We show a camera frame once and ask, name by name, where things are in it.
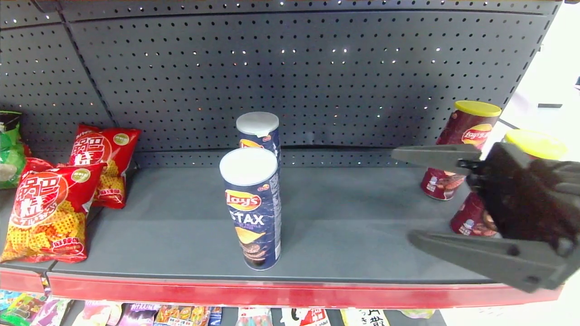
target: white plastic lid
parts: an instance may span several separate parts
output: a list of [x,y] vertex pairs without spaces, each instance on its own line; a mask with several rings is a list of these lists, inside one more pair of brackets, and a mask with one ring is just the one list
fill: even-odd
[[259,147],[238,148],[227,153],[219,162],[223,179],[242,187],[268,180],[277,169],[276,155]]
[[276,130],[280,120],[275,114],[268,112],[250,112],[242,114],[236,121],[235,127],[246,135],[266,137],[271,131]]

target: blue chip canister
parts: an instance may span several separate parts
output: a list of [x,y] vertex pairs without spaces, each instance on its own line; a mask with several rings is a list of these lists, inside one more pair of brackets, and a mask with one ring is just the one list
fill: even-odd
[[280,257],[277,158],[264,148],[238,148],[222,158],[219,169],[244,260],[255,270],[269,269]]
[[235,121],[240,132],[240,147],[261,147],[276,155],[280,168],[280,120],[268,112],[250,112],[241,115]]

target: perforated metal panel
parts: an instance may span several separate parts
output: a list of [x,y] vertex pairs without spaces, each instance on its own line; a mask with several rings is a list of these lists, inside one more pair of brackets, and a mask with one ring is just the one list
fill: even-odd
[[79,122],[112,125],[61,24],[2,30],[0,42],[0,107],[25,113],[34,151],[70,151]]
[[281,118],[282,145],[430,144],[454,101],[504,105],[548,18],[396,11],[147,17],[72,24],[139,150],[235,147],[235,119]]
[[68,21],[103,18],[320,10],[469,10],[551,14],[552,1],[61,1]]
[[1,1],[0,29],[60,23],[57,13],[42,13],[30,1]]
[[[142,168],[211,168],[217,167],[227,150],[180,151],[180,152],[141,152],[134,159]],[[282,166],[289,168],[304,167],[395,167],[412,166],[398,162],[390,157],[390,150],[297,150],[282,151]]]

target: shelf surface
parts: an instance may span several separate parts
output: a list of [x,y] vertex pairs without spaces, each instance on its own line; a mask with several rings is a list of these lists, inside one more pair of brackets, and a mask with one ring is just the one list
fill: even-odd
[[449,231],[466,189],[427,198],[422,168],[281,172],[282,254],[267,271],[243,261],[216,168],[143,169],[123,210],[89,225],[89,258],[57,273],[165,279],[481,284],[483,276],[415,249],[412,229]]

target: yellow plastic lid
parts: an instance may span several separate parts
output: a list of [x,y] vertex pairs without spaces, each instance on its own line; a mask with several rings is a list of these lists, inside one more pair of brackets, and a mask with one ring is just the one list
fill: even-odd
[[497,117],[501,114],[502,109],[499,106],[478,101],[457,101],[455,107],[459,111],[479,117]]
[[558,139],[536,131],[514,129],[506,132],[503,139],[529,155],[547,160],[559,160],[568,151]]

